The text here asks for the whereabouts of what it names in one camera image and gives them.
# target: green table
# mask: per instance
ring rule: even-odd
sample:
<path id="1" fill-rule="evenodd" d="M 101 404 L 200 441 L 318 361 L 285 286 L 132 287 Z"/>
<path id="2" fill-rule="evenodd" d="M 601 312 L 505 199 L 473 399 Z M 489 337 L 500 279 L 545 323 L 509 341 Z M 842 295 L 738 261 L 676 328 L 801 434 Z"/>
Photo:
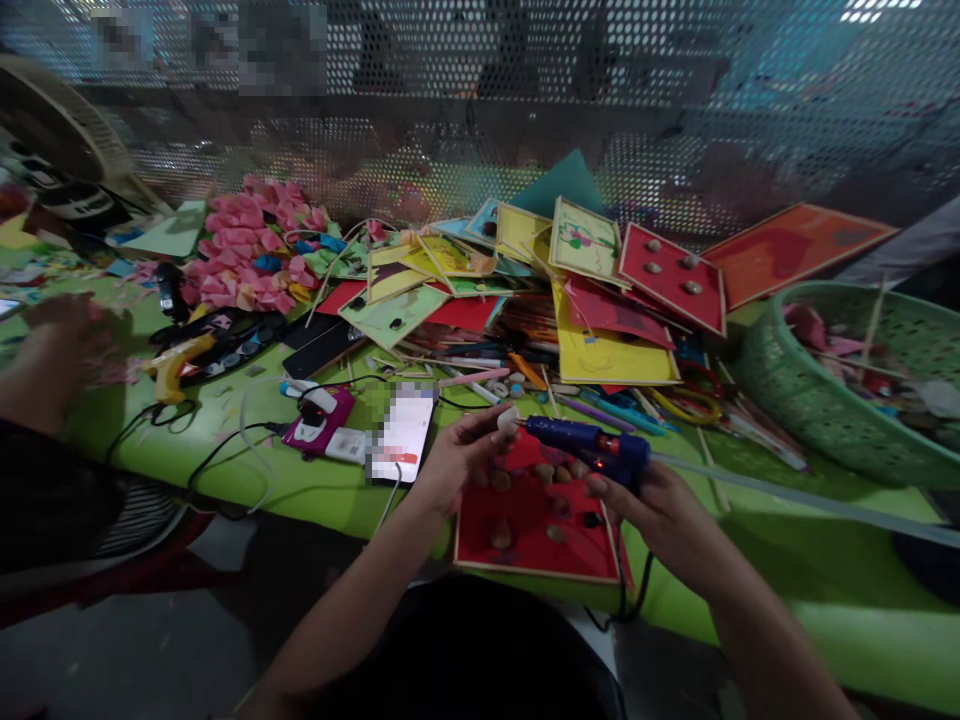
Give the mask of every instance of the green table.
<path id="1" fill-rule="evenodd" d="M 68 281 L 61 286 L 64 291 L 93 289 L 105 304 L 117 292 L 113 280 Z M 146 337 L 165 322 L 157 305 L 152 296 L 120 323 L 115 335 L 125 349 L 147 354 Z M 23 332 L 18 319 L 0 325 L 0 338 Z M 368 352 L 370 347 L 352 359 L 357 376 L 369 372 L 362 359 Z M 264 353 L 257 362 L 267 372 L 260 378 L 279 375 L 283 357 L 279 347 Z M 344 372 L 331 371 L 322 380 L 344 376 Z M 192 421 L 164 428 L 150 428 L 144 423 L 120 445 L 114 462 L 144 475 L 185 485 L 190 472 L 215 446 L 217 433 L 237 427 L 241 393 L 251 382 L 240 370 L 188 390 L 188 396 L 200 403 Z M 221 386 L 231 390 L 215 397 Z M 115 385 L 86 393 L 71 418 L 67 440 L 88 456 L 103 458 L 120 429 L 153 402 L 152 393 L 153 383 L 146 378 L 135 386 Z M 452 388 L 449 395 L 464 404 L 478 402 L 463 388 Z M 350 425 L 371 427 L 382 416 L 386 403 L 387 394 L 382 388 L 368 388 L 359 396 Z M 273 384 L 254 388 L 248 405 L 247 423 L 286 422 L 296 414 L 292 401 L 281 397 Z M 520 405 L 525 414 L 539 412 L 530 398 Z M 582 419 L 569 409 L 565 412 L 571 419 Z M 437 412 L 441 424 L 459 416 L 459 411 L 446 406 Z M 261 430 L 251 432 L 257 433 L 254 437 L 258 439 L 264 436 Z M 717 463 L 730 470 L 813 489 L 914 520 L 938 520 L 915 489 L 885 488 L 819 457 L 812 459 L 816 476 L 804 476 L 732 439 L 708 435 Z M 693 434 L 671 433 L 666 438 L 654 439 L 652 444 L 661 452 L 700 459 L 700 446 Z M 367 487 L 363 470 L 357 466 L 325 459 L 304 463 L 299 453 L 279 442 L 273 448 L 261 447 L 279 479 L 264 507 L 266 511 L 356 537 L 370 537 L 389 489 Z M 707 480 L 691 473 L 684 476 L 707 507 L 718 512 Z M 201 476 L 199 489 L 207 495 L 252 505 L 264 492 L 267 477 L 265 468 L 238 438 Z M 790 605 L 844 686 L 960 714 L 955 659 L 960 647 L 960 612 L 934 598 L 912 579 L 894 555 L 887 533 L 754 491 L 730 487 L 726 492 L 734 511 L 721 518 L 724 529 Z M 639 577 L 646 548 L 633 528 L 626 528 L 624 536 L 634 576 Z M 435 556 L 448 553 L 450 537 L 447 528 L 437 541 Z M 615 587 L 506 573 L 489 575 L 532 592 L 607 611 L 618 605 Z M 717 642 L 706 605 L 659 564 L 653 570 L 643 616 L 654 625 L 688 637 Z"/>

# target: green basket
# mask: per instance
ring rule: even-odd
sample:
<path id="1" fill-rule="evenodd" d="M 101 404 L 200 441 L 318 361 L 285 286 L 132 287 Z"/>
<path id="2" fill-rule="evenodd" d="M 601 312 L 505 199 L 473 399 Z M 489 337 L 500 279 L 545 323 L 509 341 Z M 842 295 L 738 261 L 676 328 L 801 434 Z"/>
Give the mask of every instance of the green basket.
<path id="1" fill-rule="evenodd" d="M 803 302 L 848 337 L 863 337 L 877 291 L 808 282 L 774 296 L 750 328 L 734 374 L 740 387 L 785 430 L 852 470 L 896 485 L 960 489 L 960 455 L 910 430 L 857 397 L 797 341 L 783 306 Z M 883 300 L 876 341 L 918 380 L 960 383 L 960 314 L 898 293 Z"/>

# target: metal mesh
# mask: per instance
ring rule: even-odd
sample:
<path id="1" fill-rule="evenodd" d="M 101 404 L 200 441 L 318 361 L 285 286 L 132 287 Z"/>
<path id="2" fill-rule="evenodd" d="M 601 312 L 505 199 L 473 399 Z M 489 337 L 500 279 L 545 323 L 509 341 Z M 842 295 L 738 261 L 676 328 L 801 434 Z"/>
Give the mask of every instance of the metal mesh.
<path id="1" fill-rule="evenodd" d="M 313 3 L 135 0 L 152 57 L 127 67 L 91 51 L 96 5 L 5 4 L 0 41 L 172 200 L 259 172 L 420 222 L 580 148 L 611 217 L 704 247 L 798 200 L 905 225 L 960 190 L 953 0 L 336 0 L 320 39 Z"/>

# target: hot glue gun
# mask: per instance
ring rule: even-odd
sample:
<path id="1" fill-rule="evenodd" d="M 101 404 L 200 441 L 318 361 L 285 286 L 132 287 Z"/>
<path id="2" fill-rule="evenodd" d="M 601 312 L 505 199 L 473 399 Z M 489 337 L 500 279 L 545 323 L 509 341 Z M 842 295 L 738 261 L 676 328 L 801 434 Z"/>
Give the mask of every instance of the hot glue gun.
<path id="1" fill-rule="evenodd" d="M 650 462 L 650 443 L 643 438 L 536 415 L 517 423 L 544 445 L 570 453 L 634 494 L 639 490 L 637 478 Z"/>

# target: cardboard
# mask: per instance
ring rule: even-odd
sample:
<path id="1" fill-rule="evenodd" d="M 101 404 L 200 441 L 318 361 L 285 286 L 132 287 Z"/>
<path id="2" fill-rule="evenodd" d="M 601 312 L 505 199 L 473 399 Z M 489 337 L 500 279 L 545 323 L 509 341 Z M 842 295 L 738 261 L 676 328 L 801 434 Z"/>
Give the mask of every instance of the cardboard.
<path id="1" fill-rule="evenodd" d="M 703 257 L 723 270 L 732 312 L 896 232 L 883 223 L 802 203 L 715 245 Z"/>
<path id="2" fill-rule="evenodd" d="M 619 273 L 633 283 L 640 293 L 649 295 L 668 310 L 697 327 L 721 337 L 727 334 L 727 308 L 723 272 L 709 261 L 699 258 L 695 268 L 681 264 L 690 253 L 679 245 L 645 228 L 630 223 L 620 256 Z M 655 264 L 660 272 L 647 270 Z M 684 289 L 687 282 L 701 287 L 699 294 Z"/>

